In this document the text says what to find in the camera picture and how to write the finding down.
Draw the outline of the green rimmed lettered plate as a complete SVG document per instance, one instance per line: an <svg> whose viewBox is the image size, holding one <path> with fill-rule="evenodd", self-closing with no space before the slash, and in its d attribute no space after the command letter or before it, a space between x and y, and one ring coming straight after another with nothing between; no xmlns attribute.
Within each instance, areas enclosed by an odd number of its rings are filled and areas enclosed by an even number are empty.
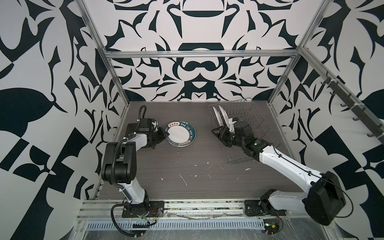
<svg viewBox="0 0 384 240"><path fill-rule="evenodd" d="M189 122L175 121L167 124L165 128L170 134L167 141L174 147L186 147L197 137L196 128Z"/></svg>

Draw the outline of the dark square plate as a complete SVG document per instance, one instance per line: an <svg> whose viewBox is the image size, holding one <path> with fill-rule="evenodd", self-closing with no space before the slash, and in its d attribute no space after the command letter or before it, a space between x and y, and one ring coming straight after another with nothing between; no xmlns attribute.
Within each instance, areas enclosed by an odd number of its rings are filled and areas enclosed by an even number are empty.
<svg viewBox="0 0 384 240"><path fill-rule="evenodd" d="M137 136L137 128L138 128L139 123L131 123L127 125L126 132L124 137L128 141L132 141L136 136Z"/></svg>

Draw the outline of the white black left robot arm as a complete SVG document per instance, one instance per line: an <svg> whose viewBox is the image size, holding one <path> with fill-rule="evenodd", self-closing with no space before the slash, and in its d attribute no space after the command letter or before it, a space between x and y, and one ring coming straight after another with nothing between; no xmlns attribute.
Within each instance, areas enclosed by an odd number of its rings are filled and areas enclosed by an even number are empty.
<svg viewBox="0 0 384 240"><path fill-rule="evenodd" d="M107 143L102 166L102 180L108 182L127 199L127 210L143 215L148 212L150 201L140 186L137 175L137 151L154 149L169 134L154 119L142 118L128 124L126 135L118 142Z"/></svg>

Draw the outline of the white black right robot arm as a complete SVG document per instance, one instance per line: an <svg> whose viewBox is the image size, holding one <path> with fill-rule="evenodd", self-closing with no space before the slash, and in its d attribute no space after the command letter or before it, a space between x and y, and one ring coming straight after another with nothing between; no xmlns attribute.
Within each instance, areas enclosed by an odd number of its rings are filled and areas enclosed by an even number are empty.
<svg viewBox="0 0 384 240"><path fill-rule="evenodd" d="M226 147L238 147L252 159L267 165L295 183L302 192L271 190L267 202L274 210L306 213L317 223L328 226L346 205L346 193L332 172L321 173L279 151L272 143L256 138L251 126L237 121L211 131Z"/></svg>

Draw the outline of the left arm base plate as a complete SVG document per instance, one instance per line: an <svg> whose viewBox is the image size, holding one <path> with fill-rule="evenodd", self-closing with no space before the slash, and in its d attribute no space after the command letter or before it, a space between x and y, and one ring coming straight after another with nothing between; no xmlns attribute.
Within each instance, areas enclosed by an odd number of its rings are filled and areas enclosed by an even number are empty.
<svg viewBox="0 0 384 240"><path fill-rule="evenodd" d="M141 204L126 204L123 208L123 218L136 218L139 216L145 217L159 217L164 213L164 201L149 201Z"/></svg>

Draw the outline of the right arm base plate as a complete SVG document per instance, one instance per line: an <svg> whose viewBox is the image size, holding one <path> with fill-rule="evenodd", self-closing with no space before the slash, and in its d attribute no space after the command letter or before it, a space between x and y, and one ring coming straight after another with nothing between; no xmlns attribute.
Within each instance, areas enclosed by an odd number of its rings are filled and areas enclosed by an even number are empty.
<svg viewBox="0 0 384 240"><path fill-rule="evenodd" d="M245 200L245 215L256 216L286 216L286 210L276 210L268 200Z"/></svg>

